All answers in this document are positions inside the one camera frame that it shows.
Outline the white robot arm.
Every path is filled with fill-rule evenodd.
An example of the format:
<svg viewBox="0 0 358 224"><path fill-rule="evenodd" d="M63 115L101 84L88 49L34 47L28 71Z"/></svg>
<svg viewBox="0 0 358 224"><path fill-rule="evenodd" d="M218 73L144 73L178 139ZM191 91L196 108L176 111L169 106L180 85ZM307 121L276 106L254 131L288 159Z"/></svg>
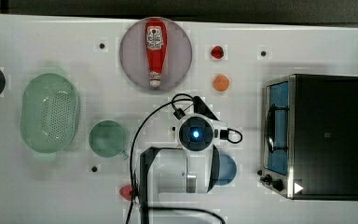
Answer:
<svg viewBox="0 0 358 224"><path fill-rule="evenodd" d="M175 147L150 147L139 158L139 212L141 224L192 224L213 213L191 208L180 200L164 203L162 193L204 194L219 177L220 155L216 146L227 126L201 114L181 118Z"/></svg>

